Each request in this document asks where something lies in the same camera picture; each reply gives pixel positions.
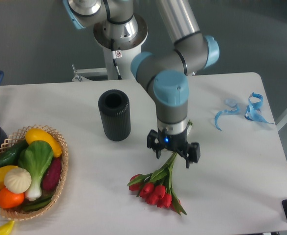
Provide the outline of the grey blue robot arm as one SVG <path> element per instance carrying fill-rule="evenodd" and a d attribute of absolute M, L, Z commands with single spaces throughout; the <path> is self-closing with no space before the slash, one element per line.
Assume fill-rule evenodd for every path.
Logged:
<path fill-rule="evenodd" d="M 131 0 L 66 0 L 64 7 L 77 29 L 93 27 L 102 47 L 109 80 L 134 79 L 154 101 L 157 130 L 147 146 L 157 156 L 163 149 L 178 153 L 189 165 L 200 158 L 199 144 L 187 142 L 187 76 L 216 63 L 220 50 L 212 36 L 203 36 L 186 0 L 159 0 L 157 7 L 174 49 L 157 58 L 143 52 L 148 36 L 144 19 Z"/>

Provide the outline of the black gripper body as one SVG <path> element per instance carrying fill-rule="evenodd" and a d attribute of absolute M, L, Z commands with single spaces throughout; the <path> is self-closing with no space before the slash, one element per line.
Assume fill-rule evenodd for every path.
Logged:
<path fill-rule="evenodd" d="M 158 142 L 160 143 L 161 151 L 163 149 L 170 150 L 180 155 L 182 147 L 187 142 L 187 135 L 192 129 L 192 122 L 188 122 L 185 130 L 176 135 L 168 134 L 166 131 L 158 130 Z"/>

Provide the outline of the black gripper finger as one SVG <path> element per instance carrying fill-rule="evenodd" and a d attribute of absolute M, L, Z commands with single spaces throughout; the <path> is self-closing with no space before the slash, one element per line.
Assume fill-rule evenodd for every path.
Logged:
<path fill-rule="evenodd" d="M 152 149 L 155 152 L 156 157 L 160 158 L 161 156 L 161 148 L 160 143 L 158 142 L 158 132 L 155 130 L 150 130 L 147 135 L 147 147 Z"/>
<path fill-rule="evenodd" d="M 186 142 L 179 154 L 185 159 L 186 168 L 189 168 L 190 164 L 198 163 L 200 159 L 200 145 L 198 142 Z"/>

